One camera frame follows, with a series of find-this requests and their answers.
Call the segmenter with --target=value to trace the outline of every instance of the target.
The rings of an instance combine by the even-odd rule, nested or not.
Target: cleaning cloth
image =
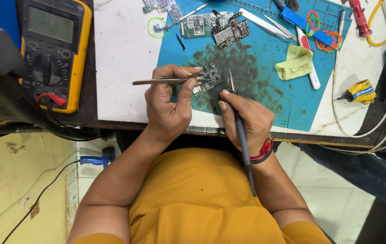
[[[276,64],[281,80],[294,79],[312,72],[312,51],[289,44],[286,61]]]

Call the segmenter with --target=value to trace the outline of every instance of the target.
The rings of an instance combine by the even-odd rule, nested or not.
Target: yellow glue tube
[[[345,91],[345,95],[336,98],[336,100],[346,99],[348,102],[360,102],[364,105],[374,102],[377,97],[374,88],[369,80],[362,80],[354,84]]]

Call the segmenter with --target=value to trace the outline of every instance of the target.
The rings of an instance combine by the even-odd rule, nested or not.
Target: white table
[[[372,13],[376,1],[362,2],[366,18]],[[95,0],[95,53],[97,70],[98,119],[124,122],[148,121],[144,93],[149,86],[132,86],[134,80],[148,79],[157,66],[161,39],[147,32],[147,21],[151,17],[166,19],[167,12],[157,9],[144,13],[142,0]],[[337,70],[336,95],[340,96],[355,82],[369,79],[377,85],[384,66],[386,45],[369,47],[364,38],[358,36],[357,23],[353,21],[341,48]],[[378,10],[373,21],[373,41],[386,38],[386,25],[382,10]],[[327,82],[310,131],[299,131],[273,126],[272,131],[322,136],[344,136],[332,113],[332,79]],[[368,106],[360,103],[337,102],[341,124],[349,133],[360,129]],[[193,110],[191,126],[223,128],[221,116]]]

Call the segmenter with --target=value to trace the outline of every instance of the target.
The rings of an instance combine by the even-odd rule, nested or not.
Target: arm
[[[154,70],[153,78],[186,77],[199,73],[193,67],[166,65]],[[145,93],[149,123],[128,149],[98,175],[79,204],[67,243],[96,233],[109,233],[130,242],[128,210],[151,162],[185,129],[191,118],[192,89],[196,79],[187,80],[171,103],[172,87],[152,85]]]
[[[234,110],[244,120],[250,156],[257,156],[266,141],[274,120],[271,110],[260,103],[223,90],[219,101],[226,134],[240,149],[234,122]],[[259,200],[277,221],[280,228],[295,221],[308,221],[316,225],[303,197],[286,175],[274,153],[264,162],[252,164],[255,188]]]

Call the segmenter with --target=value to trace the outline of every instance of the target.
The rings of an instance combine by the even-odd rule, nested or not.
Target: jeans
[[[318,164],[386,202],[386,152],[348,155],[313,144],[298,147]]]

